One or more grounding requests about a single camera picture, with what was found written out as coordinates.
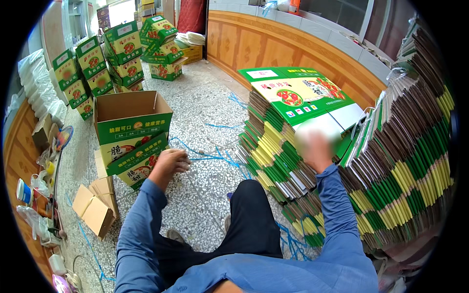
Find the shoe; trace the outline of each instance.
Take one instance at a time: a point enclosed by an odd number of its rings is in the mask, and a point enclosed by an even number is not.
[[[225,218],[225,233],[228,233],[228,229],[230,228],[231,225],[231,215],[228,215]]]
[[[181,236],[181,234],[179,234],[179,232],[177,232],[174,229],[169,229],[166,232],[166,237],[172,240],[176,240],[180,243],[186,243],[186,241],[184,241],[184,238]]]

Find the green fruit box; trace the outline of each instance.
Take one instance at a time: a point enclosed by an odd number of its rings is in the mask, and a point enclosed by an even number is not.
[[[166,18],[162,16],[150,17],[145,20],[145,23],[140,30],[140,39],[143,45],[151,45],[156,43],[160,46],[173,40],[178,32]]]
[[[104,55],[96,36],[84,41],[75,50],[83,75],[89,80],[93,75],[106,68]]]
[[[91,96],[90,88],[81,79],[72,83],[64,90],[64,93],[72,109],[77,108],[81,103],[86,101],[88,97]]]
[[[172,82],[182,74],[182,63],[185,60],[187,57],[180,58],[172,64],[148,64],[151,77]]]
[[[295,130],[306,120],[316,118],[334,124],[342,133],[364,117],[359,105],[312,68],[251,68],[238,72]]]
[[[65,90],[79,78],[80,71],[76,65],[76,58],[73,58],[70,49],[55,58],[52,66],[61,90]]]
[[[118,66],[142,54],[136,21],[117,25],[104,33],[107,61]]]
[[[144,86],[142,84],[142,81],[144,79],[142,78],[141,80],[137,80],[136,83],[134,84],[131,84],[130,86],[128,87],[125,87],[125,86],[120,86],[118,85],[117,83],[113,83],[114,85],[114,90],[115,92],[119,93],[119,92],[129,92],[129,91],[140,91],[140,90],[144,90]]]
[[[120,86],[128,87],[144,76],[139,58],[132,59],[124,65],[109,65],[108,68],[112,81]]]
[[[107,69],[98,72],[98,74],[90,78],[88,85],[95,97],[104,95],[113,88],[113,83]]]
[[[162,133],[111,163],[107,174],[116,174],[132,189],[138,189],[150,175],[159,154],[165,149],[169,149],[169,145],[166,134]]]
[[[104,166],[151,137],[169,132],[173,111],[156,91],[133,91],[97,97],[95,128]]]
[[[86,101],[78,105],[76,109],[78,113],[80,113],[83,120],[87,120],[90,116],[93,115],[93,99],[89,97],[86,99]]]
[[[142,60],[148,63],[171,64],[182,56],[184,52],[179,46],[174,41],[169,41],[159,47],[156,43],[150,45]]]

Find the blurred hand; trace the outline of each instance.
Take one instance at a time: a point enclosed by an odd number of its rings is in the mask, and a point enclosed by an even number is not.
[[[318,174],[332,164],[331,146],[320,131],[308,135],[303,153],[304,162]]]
[[[184,150],[168,149],[160,153],[148,179],[153,181],[163,192],[175,173],[189,170],[191,161]]]

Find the red curtain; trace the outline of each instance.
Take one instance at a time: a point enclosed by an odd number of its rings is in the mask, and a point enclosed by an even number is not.
[[[181,0],[177,30],[205,34],[207,0]]]

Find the blue long-sleeve shirt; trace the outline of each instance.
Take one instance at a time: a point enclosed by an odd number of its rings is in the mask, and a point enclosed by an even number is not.
[[[377,292],[378,278],[363,253],[355,214],[337,167],[330,165],[316,178],[326,231],[316,260],[223,255],[187,269],[167,292],[205,292],[222,279],[231,280],[245,292]],[[117,242],[115,292],[164,291],[153,240],[166,204],[160,188],[146,180]]]

